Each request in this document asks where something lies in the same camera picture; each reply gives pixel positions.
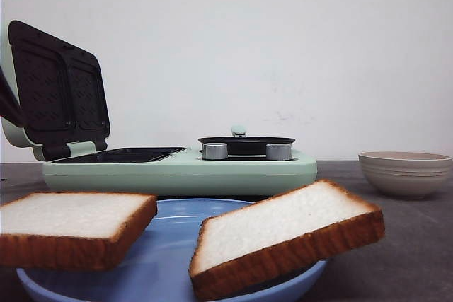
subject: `bowl rim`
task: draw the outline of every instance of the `bowl rim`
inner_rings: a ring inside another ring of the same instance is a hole
[[[373,153],[399,153],[399,154],[419,154],[419,155],[430,155],[434,156],[435,158],[390,158],[390,157],[381,157],[381,156],[373,156]],[[382,159],[385,161],[409,161],[409,162],[420,162],[420,161],[451,161],[452,157],[446,155],[440,155],[438,153],[429,153],[429,152],[417,152],[417,151],[364,151],[359,153],[359,158],[371,158],[371,159]]]

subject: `white bread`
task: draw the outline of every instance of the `white bread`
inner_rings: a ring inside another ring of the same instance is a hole
[[[189,274],[195,295],[210,301],[383,236],[378,206],[319,180],[205,219]]]
[[[0,206],[0,265],[111,269],[156,213],[150,194],[30,194]]]

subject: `bread crust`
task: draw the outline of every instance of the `bread crust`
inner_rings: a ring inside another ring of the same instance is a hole
[[[122,261],[131,244],[142,234],[157,213],[157,196],[141,195],[148,198],[109,238],[2,234],[0,235],[0,265],[55,270],[112,269]]]
[[[195,295],[202,301],[224,298],[253,284],[288,274],[318,260],[377,242],[384,237],[384,217],[377,205],[366,202],[358,196],[349,193],[337,183],[330,180],[321,181],[329,183],[356,202],[365,204],[369,208],[369,212],[251,252],[203,272],[197,272],[197,254],[199,245],[202,244],[205,226],[209,219],[217,218],[218,216],[206,219],[202,223],[197,248],[189,268]],[[290,194],[293,191],[278,194],[270,199]]]

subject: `white wall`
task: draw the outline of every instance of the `white wall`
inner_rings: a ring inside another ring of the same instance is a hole
[[[250,135],[294,137],[318,159],[453,154],[453,0],[1,6],[2,49],[6,26],[19,19],[97,56],[110,148],[196,145],[242,123]],[[3,140],[3,162],[32,160]]]

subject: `black cooking plate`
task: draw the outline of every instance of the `black cooking plate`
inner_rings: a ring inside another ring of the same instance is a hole
[[[292,144],[294,138],[284,137],[204,137],[201,143],[226,143],[229,155],[265,155],[266,144]]]

